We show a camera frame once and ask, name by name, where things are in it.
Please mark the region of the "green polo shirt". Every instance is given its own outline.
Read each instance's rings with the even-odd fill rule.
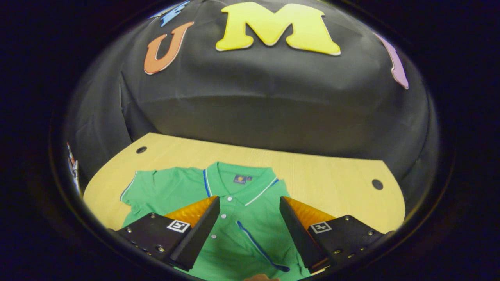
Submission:
[[[271,168],[216,162],[203,170],[137,171],[120,196],[131,206],[123,226],[213,195],[220,197],[220,214],[190,275],[209,281],[243,281],[261,273],[282,281],[310,276],[280,214],[280,197],[290,195]]]

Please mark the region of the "yellow letter m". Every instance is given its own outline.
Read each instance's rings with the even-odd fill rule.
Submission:
[[[226,6],[222,12],[227,13],[227,24],[224,37],[215,45],[218,51],[250,47],[254,39],[246,35],[246,25],[267,46],[276,44],[287,27],[292,25],[293,34],[286,38],[290,47],[332,56],[341,54],[340,47],[332,41],[323,22],[325,14],[318,9],[286,4],[273,13],[255,2],[244,2]]]

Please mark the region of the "wooden table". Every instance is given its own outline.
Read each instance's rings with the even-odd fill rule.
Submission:
[[[147,147],[143,153],[136,153]],[[149,133],[113,157],[90,180],[83,200],[107,228],[122,227],[130,206],[120,195],[136,170],[207,168],[214,162],[271,167],[291,197],[334,217],[351,215],[379,232],[396,230],[405,216],[401,189],[381,160],[280,152]],[[374,188],[377,179],[383,188]]]

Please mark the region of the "shirt sleeve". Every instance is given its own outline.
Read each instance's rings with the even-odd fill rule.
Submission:
[[[131,206],[136,203],[148,202],[150,198],[157,195],[161,186],[175,181],[175,172],[175,168],[159,171],[136,171],[132,181],[121,193],[120,201]]]

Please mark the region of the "shirt label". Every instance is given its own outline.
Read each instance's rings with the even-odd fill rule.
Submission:
[[[248,180],[248,176],[242,176],[242,175],[239,175],[237,174],[235,177],[234,177],[234,180],[233,182],[234,183],[237,183],[237,184],[246,184],[247,183],[247,180]]]

